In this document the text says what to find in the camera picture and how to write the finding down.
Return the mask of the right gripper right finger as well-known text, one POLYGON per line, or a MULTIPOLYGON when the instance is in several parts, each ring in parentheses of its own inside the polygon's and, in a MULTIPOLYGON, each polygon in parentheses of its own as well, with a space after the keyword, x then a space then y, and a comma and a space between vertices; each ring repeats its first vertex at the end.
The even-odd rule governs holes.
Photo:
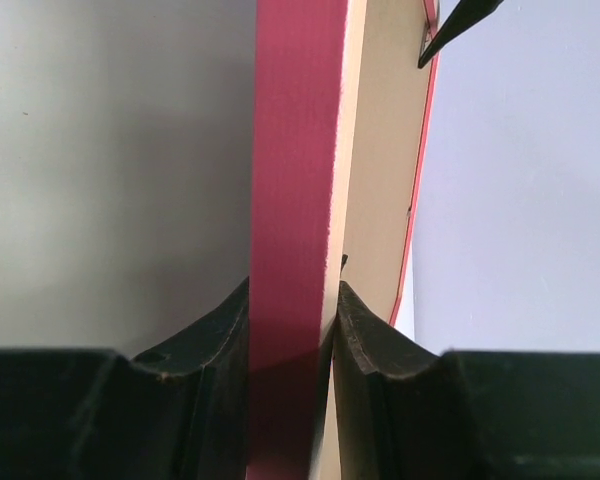
POLYGON ((346 479, 600 479, 600 353, 435 355, 339 288, 346 479))

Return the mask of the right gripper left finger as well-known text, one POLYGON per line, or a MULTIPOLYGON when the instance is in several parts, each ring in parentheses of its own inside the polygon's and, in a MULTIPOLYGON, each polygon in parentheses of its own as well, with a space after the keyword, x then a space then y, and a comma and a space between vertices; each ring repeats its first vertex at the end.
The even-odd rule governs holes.
POLYGON ((241 479, 248 287, 127 358, 0 348, 0 479, 241 479))

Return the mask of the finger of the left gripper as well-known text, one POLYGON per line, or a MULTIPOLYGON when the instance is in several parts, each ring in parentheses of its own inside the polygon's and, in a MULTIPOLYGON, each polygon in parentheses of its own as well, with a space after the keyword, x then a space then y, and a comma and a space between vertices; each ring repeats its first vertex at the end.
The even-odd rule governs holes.
POLYGON ((447 44, 493 14, 503 0, 461 0, 418 59, 423 69, 447 44))

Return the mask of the pink picture frame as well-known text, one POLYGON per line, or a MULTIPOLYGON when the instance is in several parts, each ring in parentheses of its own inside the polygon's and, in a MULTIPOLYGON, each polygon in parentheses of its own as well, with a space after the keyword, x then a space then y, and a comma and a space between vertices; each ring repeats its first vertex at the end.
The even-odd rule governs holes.
POLYGON ((340 479, 330 334, 347 281, 387 323, 408 273, 435 1, 261 1, 250 262, 251 479, 340 479))

